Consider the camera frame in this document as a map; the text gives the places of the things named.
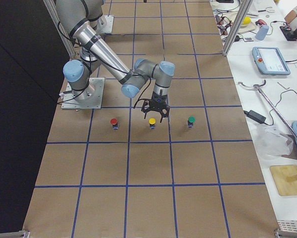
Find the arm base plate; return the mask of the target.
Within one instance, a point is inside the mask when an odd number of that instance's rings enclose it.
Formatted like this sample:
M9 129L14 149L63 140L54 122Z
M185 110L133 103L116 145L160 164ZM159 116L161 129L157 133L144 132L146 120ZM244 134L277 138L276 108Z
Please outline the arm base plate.
M97 20L96 32L98 34L112 34L114 16L103 15Z
M68 83L61 108L63 110L101 109L105 78L90 78L89 85L82 94L72 92Z

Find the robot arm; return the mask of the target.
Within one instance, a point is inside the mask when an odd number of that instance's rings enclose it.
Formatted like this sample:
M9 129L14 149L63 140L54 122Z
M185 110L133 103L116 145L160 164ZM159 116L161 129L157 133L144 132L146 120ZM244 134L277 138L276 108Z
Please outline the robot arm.
M128 98L134 98L149 79L155 80L152 96L145 99L142 112L159 112L161 118L169 116L166 104L168 90L175 72L175 65L168 61L154 63L148 59L138 59L133 69L129 69L105 43L97 32L98 20L103 15L102 0L58 0L56 11L60 23L68 35L77 39L85 51L83 59L67 62L63 73L72 91L80 93L89 83L88 76L103 64L122 85L121 91Z

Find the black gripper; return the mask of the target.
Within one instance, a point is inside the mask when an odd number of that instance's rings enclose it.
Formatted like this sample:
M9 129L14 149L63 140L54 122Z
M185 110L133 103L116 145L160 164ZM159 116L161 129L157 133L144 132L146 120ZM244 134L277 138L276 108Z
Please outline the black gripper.
M151 110L159 112L161 115L160 123L164 118L169 117L170 106L166 104L167 95L159 95L155 92L152 93L151 100L144 100L141 111L145 114L144 118L147 117L147 113Z

